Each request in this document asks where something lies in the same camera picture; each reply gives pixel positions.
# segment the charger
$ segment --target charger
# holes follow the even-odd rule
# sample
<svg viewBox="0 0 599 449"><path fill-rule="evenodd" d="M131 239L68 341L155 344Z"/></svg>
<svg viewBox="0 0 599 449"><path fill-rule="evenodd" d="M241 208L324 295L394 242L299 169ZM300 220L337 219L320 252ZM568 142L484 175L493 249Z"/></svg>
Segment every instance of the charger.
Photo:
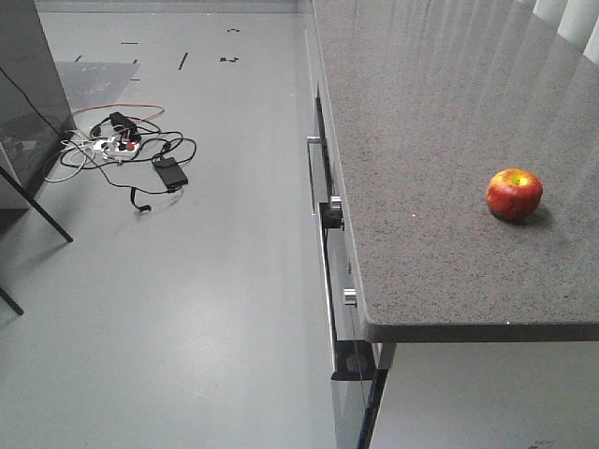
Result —
<svg viewBox="0 0 599 449"><path fill-rule="evenodd" d="M153 161L153 167L169 192L175 192L189 182L174 157Z"/></svg>

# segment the knob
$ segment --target knob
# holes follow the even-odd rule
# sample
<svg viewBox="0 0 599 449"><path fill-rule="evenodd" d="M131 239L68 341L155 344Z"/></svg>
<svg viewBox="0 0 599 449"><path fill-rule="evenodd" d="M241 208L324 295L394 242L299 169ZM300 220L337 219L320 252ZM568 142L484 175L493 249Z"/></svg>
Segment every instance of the knob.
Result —
<svg viewBox="0 0 599 449"><path fill-rule="evenodd" d="M329 206L333 210L341 210L341 197L332 196L329 200Z"/></svg>
<svg viewBox="0 0 599 449"><path fill-rule="evenodd" d="M358 306L358 297L355 288L345 288L343 290L343 304L345 306Z"/></svg>

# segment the countertop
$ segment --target countertop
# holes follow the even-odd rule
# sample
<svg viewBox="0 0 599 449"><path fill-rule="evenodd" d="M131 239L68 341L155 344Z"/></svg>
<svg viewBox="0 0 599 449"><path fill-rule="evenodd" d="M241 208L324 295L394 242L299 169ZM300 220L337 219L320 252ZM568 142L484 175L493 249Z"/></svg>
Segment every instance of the countertop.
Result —
<svg viewBox="0 0 599 449"><path fill-rule="evenodd" d="M599 340L599 68L517 1L314 13L366 340ZM485 201L508 167L524 224Z"/></svg>

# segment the apple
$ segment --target apple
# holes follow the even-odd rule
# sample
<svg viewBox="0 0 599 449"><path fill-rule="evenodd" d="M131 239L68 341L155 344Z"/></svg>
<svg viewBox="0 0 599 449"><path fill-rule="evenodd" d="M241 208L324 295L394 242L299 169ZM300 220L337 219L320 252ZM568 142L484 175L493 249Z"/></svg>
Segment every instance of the apple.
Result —
<svg viewBox="0 0 599 449"><path fill-rule="evenodd" d="M541 201L543 184L521 168L508 168L493 176L487 187L487 204L495 215L519 222L534 212Z"/></svg>

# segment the power adapter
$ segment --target power adapter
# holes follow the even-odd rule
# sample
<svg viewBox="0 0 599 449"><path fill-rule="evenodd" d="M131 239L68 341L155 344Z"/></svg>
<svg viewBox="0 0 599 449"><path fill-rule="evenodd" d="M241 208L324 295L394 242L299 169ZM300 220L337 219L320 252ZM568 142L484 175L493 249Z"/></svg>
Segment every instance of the power adapter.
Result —
<svg viewBox="0 0 599 449"><path fill-rule="evenodd" d="M138 126L134 124L130 119L125 117L121 112L112 112L109 115L110 124L115 131L121 131L127 129L129 131L129 138L135 142L141 140L141 136L138 134Z"/></svg>
<svg viewBox="0 0 599 449"><path fill-rule="evenodd" d="M158 159L153 166L169 192L175 192L189 182L174 157Z"/></svg>

